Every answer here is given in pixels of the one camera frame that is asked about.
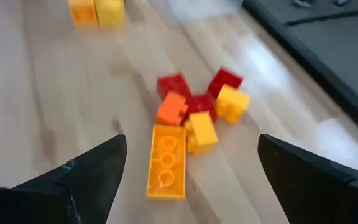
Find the red lego brick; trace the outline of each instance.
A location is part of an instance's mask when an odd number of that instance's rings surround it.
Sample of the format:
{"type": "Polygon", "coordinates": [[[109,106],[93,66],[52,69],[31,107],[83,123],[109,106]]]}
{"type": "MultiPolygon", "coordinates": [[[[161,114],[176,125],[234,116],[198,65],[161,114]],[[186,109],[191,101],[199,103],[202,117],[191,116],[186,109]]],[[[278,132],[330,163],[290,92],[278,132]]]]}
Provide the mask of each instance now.
{"type": "Polygon", "coordinates": [[[192,113],[208,111],[212,121],[217,120],[218,115],[216,114],[215,105],[209,94],[193,95],[190,99],[187,99],[186,103],[188,107],[185,119],[192,113]]]}
{"type": "Polygon", "coordinates": [[[181,72],[158,78],[157,91],[161,97],[161,100],[167,96],[169,91],[175,91],[184,96],[186,99],[191,97],[191,91],[187,85],[185,77],[181,72]]]}
{"type": "Polygon", "coordinates": [[[241,85],[241,82],[242,77],[221,67],[209,84],[207,92],[216,99],[224,84],[238,89],[241,85]]]}

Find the wooden floor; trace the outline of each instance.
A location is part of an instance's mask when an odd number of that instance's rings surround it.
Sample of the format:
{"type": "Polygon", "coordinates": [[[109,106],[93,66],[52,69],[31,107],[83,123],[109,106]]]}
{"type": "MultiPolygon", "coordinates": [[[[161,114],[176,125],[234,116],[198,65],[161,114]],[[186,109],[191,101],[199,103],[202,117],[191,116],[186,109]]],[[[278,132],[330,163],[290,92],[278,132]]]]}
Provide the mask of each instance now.
{"type": "Polygon", "coordinates": [[[118,133],[124,176],[108,223],[288,223],[257,156],[267,133],[358,169],[358,127],[244,11],[173,26],[128,0],[118,31],[75,30],[62,0],[0,0],[0,186],[13,187],[118,133]],[[219,144],[188,158],[186,200],[145,197],[158,76],[204,92],[224,65],[252,97],[219,144]]]}

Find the lego brick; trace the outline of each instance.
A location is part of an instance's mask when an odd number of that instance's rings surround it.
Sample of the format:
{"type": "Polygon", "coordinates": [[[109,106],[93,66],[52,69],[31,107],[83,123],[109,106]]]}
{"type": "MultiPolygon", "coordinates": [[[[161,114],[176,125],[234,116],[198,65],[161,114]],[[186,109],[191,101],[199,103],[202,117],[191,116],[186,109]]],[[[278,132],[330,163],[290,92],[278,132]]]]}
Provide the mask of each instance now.
{"type": "Polygon", "coordinates": [[[187,104],[186,98],[181,94],[170,91],[157,111],[158,124],[179,126],[185,118],[187,104]]]}
{"type": "Polygon", "coordinates": [[[76,27],[98,26],[98,18],[92,0],[68,0],[68,7],[76,27]]]}
{"type": "Polygon", "coordinates": [[[186,130],[155,125],[150,152],[147,197],[185,198],[186,130]]]}
{"type": "Polygon", "coordinates": [[[209,112],[191,114],[185,123],[187,151],[193,154],[207,154],[218,143],[209,112]]]}
{"type": "Polygon", "coordinates": [[[238,89],[241,83],[242,77],[221,67],[209,84],[207,92],[216,99],[224,84],[238,89]]]}
{"type": "Polygon", "coordinates": [[[158,78],[157,91],[161,100],[163,100],[170,91],[175,91],[184,96],[186,99],[191,97],[191,91],[181,72],[158,78]]]}
{"type": "Polygon", "coordinates": [[[188,105],[185,119],[188,119],[190,114],[208,111],[211,116],[212,122],[215,122],[218,118],[215,110],[215,104],[211,96],[207,93],[200,95],[193,95],[186,100],[188,105]]]}
{"type": "Polygon", "coordinates": [[[231,124],[237,123],[248,108],[250,100],[249,95],[229,85],[223,85],[216,100],[218,117],[231,124]]]}
{"type": "Polygon", "coordinates": [[[124,23],[123,0],[95,0],[99,25],[102,27],[119,27],[124,23]]]}

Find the duplo block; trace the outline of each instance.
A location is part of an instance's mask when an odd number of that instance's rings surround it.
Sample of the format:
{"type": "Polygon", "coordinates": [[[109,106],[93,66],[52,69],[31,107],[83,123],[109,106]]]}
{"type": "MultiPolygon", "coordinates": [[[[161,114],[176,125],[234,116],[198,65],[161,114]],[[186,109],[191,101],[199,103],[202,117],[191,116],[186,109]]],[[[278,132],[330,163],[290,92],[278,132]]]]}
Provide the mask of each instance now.
{"type": "Polygon", "coordinates": [[[229,85],[223,85],[216,100],[216,112],[218,117],[235,124],[248,108],[249,102],[249,95],[229,85]]]}
{"type": "Polygon", "coordinates": [[[187,111],[186,98],[179,93],[170,91],[157,111],[158,124],[179,126],[187,111]]]}
{"type": "Polygon", "coordinates": [[[185,119],[189,117],[190,114],[208,111],[211,116],[212,122],[215,122],[218,118],[215,110],[215,104],[211,96],[207,93],[200,95],[193,95],[186,100],[188,105],[185,119]]]}
{"type": "Polygon", "coordinates": [[[68,0],[68,7],[76,27],[98,26],[93,0],[68,0]]]}
{"type": "Polygon", "coordinates": [[[125,9],[123,0],[95,0],[101,27],[119,27],[124,23],[125,9]]]}
{"type": "Polygon", "coordinates": [[[170,91],[175,91],[176,93],[184,96],[186,99],[191,97],[191,91],[181,72],[158,78],[157,91],[161,99],[164,99],[170,91]]]}
{"type": "Polygon", "coordinates": [[[241,85],[242,77],[230,72],[226,68],[220,68],[208,86],[207,92],[215,99],[218,97],[223,85],[229,85],[238,89],[241,85]]]}
{"type": "Polygon", "coordinates": [[[186,130],[155,125],[150,152],[147,197],[185,198],[186,130]]]}
{"type": "Polygon", "coordinates": [[[187,151],[193,154],[207,154],[218,143],[212,119],[208,112],[191,114],[185,122],[187,151]]]}

